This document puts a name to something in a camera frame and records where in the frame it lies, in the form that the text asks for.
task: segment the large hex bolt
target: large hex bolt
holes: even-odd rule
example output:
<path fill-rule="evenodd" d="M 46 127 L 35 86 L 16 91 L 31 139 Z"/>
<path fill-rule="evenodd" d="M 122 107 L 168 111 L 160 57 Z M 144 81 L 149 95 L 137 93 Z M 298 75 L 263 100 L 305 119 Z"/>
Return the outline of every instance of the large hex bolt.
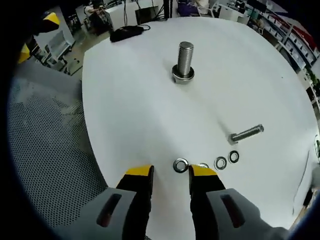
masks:
<path fill-rule="evenodd" d="M 172 76 L 176 84 L 186 84 L 194 78 L 195 71 L 191 67 L 193 53 L 194 45 L 192 43 L 180 42 L 178 64 L 172 68 Z"/>

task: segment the white table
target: white table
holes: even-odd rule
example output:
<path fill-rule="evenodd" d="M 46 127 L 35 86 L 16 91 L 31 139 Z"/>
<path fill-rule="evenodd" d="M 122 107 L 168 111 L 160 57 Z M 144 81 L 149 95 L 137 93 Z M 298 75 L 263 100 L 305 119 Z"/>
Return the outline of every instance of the white table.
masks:
<path fill-rule="evenodd" d="M 237 22 L 183 17 L 148 24 L 142 35 L 106 39 L 84 56 L 85 121 L 107 184 L 115 187 L 128 168 L 153 164 L 147 236 L 194 240 L 189 176 L 174 172 L 173 161 L 214 169 L 215 158 L 237 150 L 239 162 L 218 171 L 220 179 L 252 201 L 267 223 L 289 228 L 311 182 L 319 134 L 296 73 Z M 194 44 L 195 77 L 187 85 L 171 80 L 182 41 Z M 257 124 L 263 133 L 227 142 L 230 133 Z"/>

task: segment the perforated metal sheet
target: perforated metal sheet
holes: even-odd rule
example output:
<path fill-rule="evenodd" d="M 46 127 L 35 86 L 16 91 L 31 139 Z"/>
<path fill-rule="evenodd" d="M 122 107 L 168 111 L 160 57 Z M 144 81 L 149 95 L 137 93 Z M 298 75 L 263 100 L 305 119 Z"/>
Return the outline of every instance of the perforated metal sheet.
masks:
<path fill-rule="evenodd" d="M 73 222 L 107 187 L 91 150 L 82 102 L 69 94 L 16 78 L 8 136 L 23 187 L 49 226 Z"/>

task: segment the steel bolt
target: steel bolt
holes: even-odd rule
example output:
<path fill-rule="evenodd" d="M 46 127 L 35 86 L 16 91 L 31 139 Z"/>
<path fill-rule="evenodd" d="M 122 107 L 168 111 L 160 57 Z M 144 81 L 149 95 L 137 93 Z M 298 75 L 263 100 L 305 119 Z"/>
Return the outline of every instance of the steel bolt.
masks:
<path fill-rule="evenodd" d="M 177 84 L 185 84 L 190 82 L 195 71 L 191 67 L 192 55 L 194 53 L 194 45 L 190 42 L 183 41 L 179 45 L 178 64 L 172 68 L 172 76 Z"/>
<path fill-rule="evenodd" d="M 253 135 L 262 133 L 265 130 L 264 126 L 262 126 L 262 124 L 259 124 L 257 126 L 254 126 L 248 130 L 245 130 L 243 132 L 240 132 L 239 134 L 233 133 L 229 136 L 229 141 L 231 143 L 236 144 L 237 142 L 249 138 Z"/>

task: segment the mesh panel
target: mesh panel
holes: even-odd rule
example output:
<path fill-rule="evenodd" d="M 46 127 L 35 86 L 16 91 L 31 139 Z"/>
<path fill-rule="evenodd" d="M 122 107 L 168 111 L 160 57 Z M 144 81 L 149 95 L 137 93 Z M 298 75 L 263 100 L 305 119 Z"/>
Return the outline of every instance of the mesh panel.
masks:
<path fill-rule="evenodd" d="M 13 81 L 12 159 L 30 201 L 51 227 L 73 222 L 107 187 L 87 134 L 81 101 L 26 79 Z"/>

